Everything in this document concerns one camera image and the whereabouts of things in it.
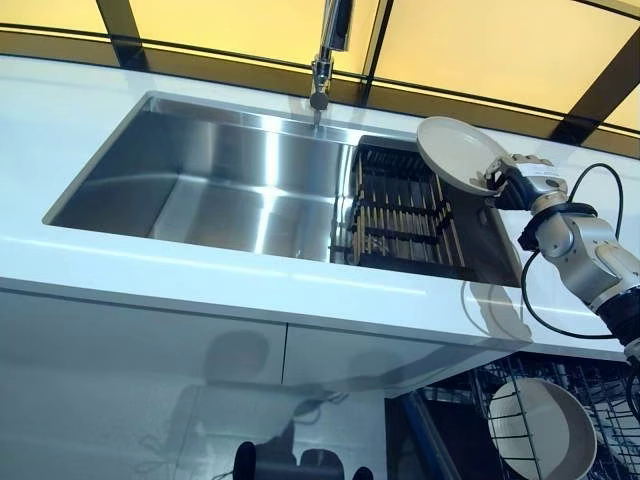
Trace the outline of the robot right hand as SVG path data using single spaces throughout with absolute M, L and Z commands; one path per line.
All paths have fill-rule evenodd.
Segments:
M 506 154 L 470 179 L 500 210 L 538 213 L 568 200 L 566 181 L 549 161 L 535 155 Z

